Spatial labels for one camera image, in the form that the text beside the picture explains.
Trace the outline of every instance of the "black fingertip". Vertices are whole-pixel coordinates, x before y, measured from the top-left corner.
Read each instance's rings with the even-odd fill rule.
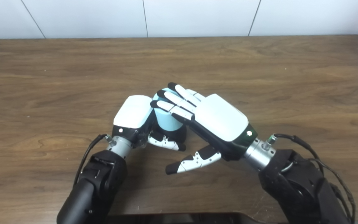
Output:
[[[178,169],[180,167],[180,162],[169,164],[165,167],[165,173],[168,175],[178,173]]]
[[[159,108],[159,106],[157,105],[157,100],[152,100],[151,102],[150,102],[150,106],[152,107],[152,108]]]
[[[170,82],[170,83],[168,83],[168,88],[170,88],[170,89],[172,89],[173,91],[176,92],[176,90],[175,90],[175,86],[176,86],[176,85],[177,85],[176,83]]]
[[[182,143],[179,143],[179,142],[177,142],[176,143],[177,145],[178,145],[178,151],[181,151],[181,152],[184,152],[184,151],[186,151],[186,145],[185,144],[182,144]]]
[[[157,92],[157,95],[158,95],[159,97],[161,97],[161,98],[166,99],[165,92],[166,92],[165,90],[160,89],[160,90]]]

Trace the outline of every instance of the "white back of hand cover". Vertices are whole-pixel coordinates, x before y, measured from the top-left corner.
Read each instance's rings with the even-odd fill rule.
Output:
[[[217,94],[207,96],[196,108],[195,120],[214,135],[231,142],[248,126],[247,117]]]
[[[140,128],[150,116],[153,108],[148,96],[134,95],[126,99],[114,118],[114,125],[125,128]]]

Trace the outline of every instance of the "black arm segment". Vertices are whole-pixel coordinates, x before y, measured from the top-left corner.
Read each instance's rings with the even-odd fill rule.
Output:
[[[282,172],[290,164],[291,168]],[[350,224],[334,185],[293,150],[278,150],[259,173],[262,188],[278,201],[290,224]]]
[[[103,150],[92,155],[57,216],[57,224],[99,224],[127,175],[125,160]]]

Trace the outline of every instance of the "robot finger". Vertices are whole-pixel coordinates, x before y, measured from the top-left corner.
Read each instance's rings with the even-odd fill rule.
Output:
[[[162,133],[151,131],[147,140],[148,143],[159,146],[165,149],[171,149],[175,151],[182,151],[186,150],[186,146],[182,143],[175,142],[173,139],[168,138]]]
[[[177,92],[183,99],[190,102],[194,106],[198,106],[200,104],[200,100],[193,96],[189,91],[183,88],[181,85],[178,85],[174,82],[168,83],[168,88],[172,89],[173,91]]]
[[[193,106],[191,103],[185,101],[183,98],[180,98],[179,96],[173,94],[172,92],[165,91],[165,90],[159,90],[157,92],[157,95],[161,98],[165,98],[165,99],[171,101],[176,106],[179,106],[181,108],[188,110],[189,112],[195,113],[195,111],[196,111],[195,106]]]
[[[189,122],[194,120],[194,114],[169,102],[153,100],[150,103],[150,106],[152,108],[161,108],[164,111],[169,112],[175,119],[179,120],[182,123],[188,124]]]
[[[203,101],[205,99],[205,96],[199,94],[198,92],[191,90],[191,89],[186,89],[188,92],[190,92],[193,96],[195,96],[199,101]]]
[[[205,167],[218,161],[221,157],[222,155],[212,146],[205,146],[198,150],[195,156],[187,156],[181,162],[169,164],[166,166],[165,172],[170,175]]]

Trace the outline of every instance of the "white robotic hand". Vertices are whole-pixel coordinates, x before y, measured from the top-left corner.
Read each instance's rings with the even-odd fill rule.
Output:
[[[195,156],[168,165],[165,170],[167,174],[207,166],[220,158],[239,160],[251,145],[258,143],[258,134],[247,117],[217,94],[204,97],[173,82],[168,84],[168,88],[180,97],[160,90],[158,96],[168,102],[154,100],[151,106],[169,112],[175,119],[188,125],[209,146],[200,149]]]
[[[175,151],[184,151],[184,139],[175,141],[167,137],[155,119],[148,96],[128,97],[114,118],[112,138],[107,137],[110,150],[126,159],[131,149],[145,147],[147,143]]]

